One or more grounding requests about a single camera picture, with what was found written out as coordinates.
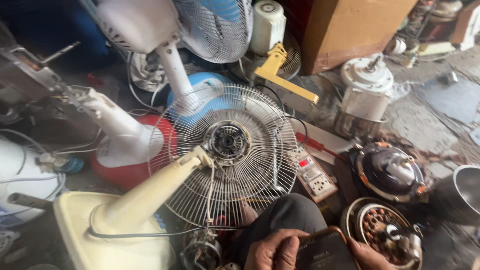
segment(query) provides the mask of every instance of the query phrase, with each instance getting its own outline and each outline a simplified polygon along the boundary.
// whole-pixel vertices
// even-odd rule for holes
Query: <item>phone screen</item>
[[[295,266],[297,270],[359,270],[342,234],[336,230],[302,241]]]

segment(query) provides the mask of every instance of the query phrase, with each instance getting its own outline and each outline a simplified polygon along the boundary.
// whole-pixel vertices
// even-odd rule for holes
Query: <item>fan base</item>
[[[91,236],[92,211],[120,196],[67,192],[54,203],[58,226],[76,270],[166,270],[175,262],[168,237],[102,239]],[[133,233],[165,233],[152,216]]]

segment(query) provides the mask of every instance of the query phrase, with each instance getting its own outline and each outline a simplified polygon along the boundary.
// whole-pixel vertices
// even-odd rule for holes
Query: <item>metal wire grille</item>
[[[176,0],[186,47],[213,63],[237,61],[252,37],[251,0]]]
[[[287,51],[287,58],[277,72],[277,76],[287,81],[291,80],[298,74],[301,67],[300,45],[296,39],[290,35],[285,34],[283,38],[283,47]],[[253,71],[266,61],[265,56],[260,56],[253,51],[248,51],[242,56],[241,61],[245,71],[245,77],[250,78]]]
[[[225,149],[210,143],[218,148],[218,136],[227,135],[232,140],[225,140],[231,146],[225,155]],[[252,209],[261,211],[290,192],[295,180],[298,146],[290,123],[270,98],[251,88],[209,86],[178,99],[157,122],[151,145],[159,141],[163,147],[149,159],[151,173],[197,145],[221,164],[210,204],[214,225],[244,225]],[[167,206],[186,221],[204,225],[210,179],[210,168],[197,169]]]

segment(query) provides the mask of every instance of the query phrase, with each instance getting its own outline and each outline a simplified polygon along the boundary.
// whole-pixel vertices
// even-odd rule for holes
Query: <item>gray trousers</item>
[[[299,229],[314,233],[327,228],[317,205],[308,198],[292,193],[274,201],[233,242],[226,257],[238,263],[242,269],[247,260],[250,245],[265,239],[279,229]]]

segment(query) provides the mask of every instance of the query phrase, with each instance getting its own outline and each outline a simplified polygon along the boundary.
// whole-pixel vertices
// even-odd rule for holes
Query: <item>power extension board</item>
[[[297,179],[315,203],[337,192],[332,179],[304,147],[300,149],[297,166]]]

